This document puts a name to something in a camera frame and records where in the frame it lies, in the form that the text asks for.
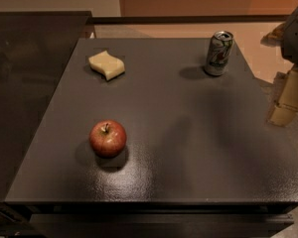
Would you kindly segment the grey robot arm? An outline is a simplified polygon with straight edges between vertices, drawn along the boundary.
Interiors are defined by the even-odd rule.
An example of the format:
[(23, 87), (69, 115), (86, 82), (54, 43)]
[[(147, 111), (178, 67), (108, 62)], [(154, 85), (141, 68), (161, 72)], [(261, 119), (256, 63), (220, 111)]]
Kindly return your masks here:
[(293, 67), (283, 79), (268, 121), (277, 126), (287, 126), (298, 113), (298, 7), (285, 22), (281, 51)]

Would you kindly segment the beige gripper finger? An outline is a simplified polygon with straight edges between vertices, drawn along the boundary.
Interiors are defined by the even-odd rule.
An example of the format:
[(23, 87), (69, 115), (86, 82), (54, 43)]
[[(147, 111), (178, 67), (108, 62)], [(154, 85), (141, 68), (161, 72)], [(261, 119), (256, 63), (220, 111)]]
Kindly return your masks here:
[(273, 101), (268, 121), (276, 126), (287, 126), (298, 113), (298, 64), (295, 64), (279, 84), (278, 98)]

